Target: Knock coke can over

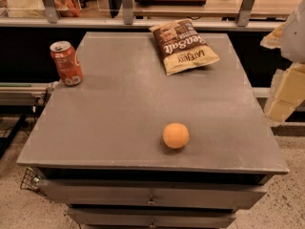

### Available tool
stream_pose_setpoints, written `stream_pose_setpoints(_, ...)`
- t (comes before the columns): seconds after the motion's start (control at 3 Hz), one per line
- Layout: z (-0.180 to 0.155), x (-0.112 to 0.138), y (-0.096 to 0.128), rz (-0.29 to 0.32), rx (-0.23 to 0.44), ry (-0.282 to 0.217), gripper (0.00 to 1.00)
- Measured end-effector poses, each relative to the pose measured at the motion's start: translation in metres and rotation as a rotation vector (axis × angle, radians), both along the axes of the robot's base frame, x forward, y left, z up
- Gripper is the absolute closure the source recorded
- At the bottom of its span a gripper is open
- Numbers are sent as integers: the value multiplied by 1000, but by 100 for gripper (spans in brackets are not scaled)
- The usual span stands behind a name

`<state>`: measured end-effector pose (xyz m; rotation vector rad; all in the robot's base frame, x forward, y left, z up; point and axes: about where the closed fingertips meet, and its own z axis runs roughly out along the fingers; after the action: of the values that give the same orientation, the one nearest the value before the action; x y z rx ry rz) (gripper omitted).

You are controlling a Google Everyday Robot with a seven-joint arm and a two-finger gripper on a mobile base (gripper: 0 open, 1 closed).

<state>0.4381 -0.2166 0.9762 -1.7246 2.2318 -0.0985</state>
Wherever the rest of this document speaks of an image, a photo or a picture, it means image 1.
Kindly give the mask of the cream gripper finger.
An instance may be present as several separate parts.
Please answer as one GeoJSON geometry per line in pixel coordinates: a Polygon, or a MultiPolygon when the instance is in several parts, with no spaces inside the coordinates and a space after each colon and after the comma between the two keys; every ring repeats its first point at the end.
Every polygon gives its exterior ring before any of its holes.
{"type": "Polygon", "coordinates": [[[265,116],[284,122],[305,101],[305,64],[293,63],[285,71],[277,69],[272,79],[265,116]]]}
{"type": "Polygon", "coordinates": [[[268,33],[260,42],[260,45],[267,49],[280,49],[281,48],[281,37],[284,25],[280,25],[273,31],[268,33]]]}

